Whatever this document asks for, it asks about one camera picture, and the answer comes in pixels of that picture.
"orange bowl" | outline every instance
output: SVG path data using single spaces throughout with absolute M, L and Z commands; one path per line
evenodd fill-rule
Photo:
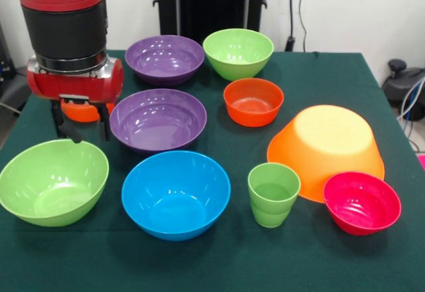
M 271 123 L 284 102 L 280 87 L 262 78 L 236 80 L 224 89 L 223 96 L 230 118 L 248 127 Z
M 100 118 L 98 110 L 90 104 L 74 104 L 72 102 L 65 103 L 65 101 L 62 100 L 60 106 L 64 114 L 73 121 L 78 121 L 80 123 L 90 123 L 93 121 L 98 121 Z M 113 103 L 106 104 L 109 114 L 111 114 L 114 106 L 115 104 Z
M 291 167 L 301 179 L 299 195 L 324 203 L 333 175 L 357 171 L 384 179 L 384 163 L 372 129 L 355 112 L 320 105 L 301 111 L 271 141 L 269 162 Z

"plastic bowl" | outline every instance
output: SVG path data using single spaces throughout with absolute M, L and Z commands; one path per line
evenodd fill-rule
M 211 158 L 168 151 L 142 161 L 128 174 L 122 203 L 128 216 L 152 236 L 183 241 L 214 224 L 230 198 L 230 181 Z
M 207 124 L 207 111 L 194 96 L 157 88 L 126 97 L 111 113 L 112 133 L 135 151 L 155 153 L 185 147 Z
M 358 171 L 384 179 L 384 163 L 372 129 L 355 112 L 332 105 L 301 111 L 271 141 L 269 162 L 291 167 L 301 179 L 299 195 L 324 203 L 333 175 Z
M 401 215 L 401 202 L 394 189 L 367 174 L 335 175 L 327 181 L 324 195 L 335 223 L 355 236 L 387 229 Z
M 273 42 L 248 29 L 225 29 L 210 34 L 203 43 L 212 67 L 229 81 L 255 76 L 271 57 Z
M 204 58 L 201 45 L 178 35 L 144 38 L 126 52 L 127 64 L 143 81 L 162 87 L 186 82 Z
M 64 114 L 73 121 L 91 123 L 93 121 L 98 121 L 100 118 L 98 110 L 90 104 L 74 104 L 72 102 L 65 103 L 65 101 L 62 100 L 60 102 L 60 106 Z M 115 104 L 106 104 L 109 114 L 111 114 L 114 106 Z
M 248 127 L 271 123 L 284 102 L 279 86 L 261 78 L 234 81 L 224 89 L 223 96 L 230 118 Z
M 108 159 L 96 146 L 48 141 L 6 165 L 0 174 L 0 203 L 31 224 L 67 226 L 97 203 L 108 173 Z
M 425 169 L 425 155 L 418 156 L 419 163 L 422 165 L 422 168 Z

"table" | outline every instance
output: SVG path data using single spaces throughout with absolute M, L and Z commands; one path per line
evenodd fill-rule
M 111 51 L 123 59 L 124 52 Z M 122 97 L 149 88 L 125 66 Z M 232 196 L 218 222 L 188 242 L 164 242 L 125 214 L 125 176 L 143 157 L 115 139 L 100 141 L 93 125 L 79 127 L 110 160 L 99 202 L 65 228 L 39 228 L 0 209 L 2 291 L 423 291 L 425 289 L 424 172 L 361 54 L 274 53 L 258 77 L 280 85 L 284 105 L 267 127 L 247 128 L 227 116 L 228 84 L 206 62 L 179 89 L 198 97 L 208 123 L 191 147 L 226 169 Z M 340 231 L 324 205 L 298 198 L 285 224 L 255 223 L 247 175 L 266 161 L 271 138 L 296 113 L 315 104 L 352 109 L 371 125 L 386 180 L 403 204 L 400 220 L 367 237 Z M 34 144 L 55 138 L 49 103 L 31 96 L 6 145 L 0 167 Z

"blue bowl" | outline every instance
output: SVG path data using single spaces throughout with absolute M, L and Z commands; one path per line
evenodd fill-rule
M 230 199 L 226 171 L 192 151 L 154 155 L 133 168 L 122 188 L 128 216 L 152 236 L 183 241 L 214 224 Z

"purple bowl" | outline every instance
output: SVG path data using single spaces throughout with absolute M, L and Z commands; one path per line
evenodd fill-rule
M 135 151 L 157 153 L 192 143 L 207 124 L 207 111 L 194 96 L 157 88 L 135 93 L 110 116 L 115 137 Z
M 144 38 L 126 51 L 126 62 L 145 82 L 176 86 L 186 82 L 204 61 L 205 53 L 194 40 L 178 35 Z

